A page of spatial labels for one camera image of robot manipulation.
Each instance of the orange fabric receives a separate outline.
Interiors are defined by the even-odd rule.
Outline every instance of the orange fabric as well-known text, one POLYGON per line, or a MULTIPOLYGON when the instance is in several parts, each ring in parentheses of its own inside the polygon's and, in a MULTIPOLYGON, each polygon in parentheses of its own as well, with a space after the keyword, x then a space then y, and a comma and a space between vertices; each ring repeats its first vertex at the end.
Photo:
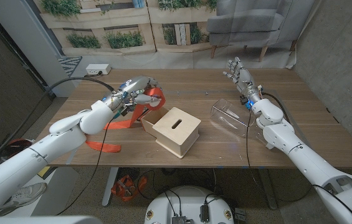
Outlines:
POLYGON ((141 114, 144 111, 144 107, 146 106, 149 110, 158 110, 159 108, 161 108, 164 103, 166 102, 163 92, 161 90, 161 88, 151 88, 149 90, 145 90, 144 94, 148 95, 148 96, 159 96, 161 98, 160 103, 155 106, 152 107, 149 104, 148 105, 136 105, 136 108, 134 109, 133 112, 133 116, 131 117, 131 119, 128 119, 126 121, 117 121, 117 122, 111 122, 109 124, 105 125, 104 130, 106 129, 123 129, 123 128, 130 128, 131 125, 138 119, 139 116, 141 116, 141 114))
POLYGON ((112 144, 103 144, 102 142, 95 142, 95 141, 86 141, 86 144, 90 146, 90 148, 101 151, 102 147, 102 152, 120 152, 120 145, 112 145, 112 144))
MULTIPOLYGON (((134 182, 129 175, 122 177, 120 179, 120 181, 127 187, 134 186, 134 182)), ((140 191, 144 190, 144 187, 147 182, 148 182, 148 179, 146 178, 146 176, 142 177, 140 180, 140 184, 138 185, 138 189, 140 191)), ((125 196, 125 192, 126 192, 126 190, 117 181, 115 182, 115 184, 111 188, 111 193, 116 196, 121 197, 121 200, 124 202, 130 201, 131 199, 133 199, 134 197, 136 197, 138 195, 137 189, 133 192, 133 194, 131 196, 128 196, 128 197, 125 196)))

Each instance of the shoe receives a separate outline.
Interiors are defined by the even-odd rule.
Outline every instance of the shoe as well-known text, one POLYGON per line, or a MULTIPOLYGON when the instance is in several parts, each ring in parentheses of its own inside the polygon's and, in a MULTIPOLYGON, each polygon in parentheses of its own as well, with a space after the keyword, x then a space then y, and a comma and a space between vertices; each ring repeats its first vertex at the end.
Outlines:
POLYGON ((15 209, 30 205, 35 202, 47 189, 46 183, 37 183, 19 189, 12 197, 0 208, 0 216, 7 215, 15 209))

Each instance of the box lid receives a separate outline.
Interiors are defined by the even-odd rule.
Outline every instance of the box lid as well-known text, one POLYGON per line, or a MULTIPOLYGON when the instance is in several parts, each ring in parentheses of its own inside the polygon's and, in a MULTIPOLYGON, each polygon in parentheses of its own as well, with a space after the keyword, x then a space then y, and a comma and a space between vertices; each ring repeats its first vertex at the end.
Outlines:
POLYGON ((153 126, 153 129, 182 145, 199 123, 200 119, 174 107, 153 126))

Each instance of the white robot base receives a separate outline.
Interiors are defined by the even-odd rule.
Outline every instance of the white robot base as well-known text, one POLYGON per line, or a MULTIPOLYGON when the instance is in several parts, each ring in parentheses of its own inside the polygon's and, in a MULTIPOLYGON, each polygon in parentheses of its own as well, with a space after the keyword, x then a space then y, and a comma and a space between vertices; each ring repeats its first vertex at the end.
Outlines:
MULTIPOLYGON (((166 198, 166 195, 162 193, 157 196, 146 209, 144 224, 201 223, 201 206, 204 205, 206 196, 213 194, 213 192, 202 187, 190 185, 175 187, 171 190, 180 197, 182 215, 179 215, 180 203, 178 197, 172 193, 172 191, 168 190, 166 193, 177 214, 176 218, 169 200, 166 198)), ((223 199, 213 194, 208 196, 206 201, 210 202, 207 205, 209 221, 203 223, 234 224, 231 209, 223 199)))

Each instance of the table leg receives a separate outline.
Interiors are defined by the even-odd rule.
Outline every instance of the table leg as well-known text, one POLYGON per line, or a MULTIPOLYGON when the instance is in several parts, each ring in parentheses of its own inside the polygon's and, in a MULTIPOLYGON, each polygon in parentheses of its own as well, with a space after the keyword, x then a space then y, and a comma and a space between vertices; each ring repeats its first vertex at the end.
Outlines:
POLYGON ((263 183, 264 192, 267 197, 267 205, 270 209, 277 209, 277 201, 275 200, 275 194, 273 187, 271 185, 269 170, 267 169, 259 169, 260 179, 263 183))
POLYGON ((119 167, 111 167, 111 170, 109 171, 107 186, 105 187, 105 191, 103 193, 102 206, 109 205, 109 199, 111 198, 111 194, 112 194, 111 188, 113 187, 113 184, 116 181, 116 176, 118 175, 118 170, 119 170, 119 167))

